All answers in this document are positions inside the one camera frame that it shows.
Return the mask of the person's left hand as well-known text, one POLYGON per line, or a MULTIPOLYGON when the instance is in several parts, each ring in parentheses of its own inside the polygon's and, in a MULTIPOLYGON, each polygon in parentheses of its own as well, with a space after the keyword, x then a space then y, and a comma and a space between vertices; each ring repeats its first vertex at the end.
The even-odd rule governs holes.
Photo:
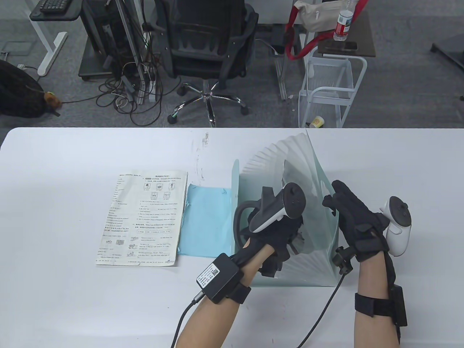
POLYGON ((290 258, 288 245, 297 237, 302 225, 302 216, 296 219, 285 216, 261 232, 253 233, 249 228, 242 229, 242 235, 249 242, 246 248, 252 248, 249 260, 241 265, 242 271, 246 275, 259 272, 264 277, 274 277, 282 270, 283 262, 290 258))

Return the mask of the person's right hand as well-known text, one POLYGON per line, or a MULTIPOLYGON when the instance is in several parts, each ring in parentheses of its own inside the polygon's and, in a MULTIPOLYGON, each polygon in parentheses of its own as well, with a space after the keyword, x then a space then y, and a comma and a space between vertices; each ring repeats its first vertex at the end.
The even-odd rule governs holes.
POLYGON ((339 227, 346 242, 355 250, 358 262, 363 262, 379 252, 389 252, 390 248, 383 232, 390 220, 382 213, 374 213, 339 180, 332 182, 333 195, 323 199, 323 206, 332 214, 339 214, 339 227))

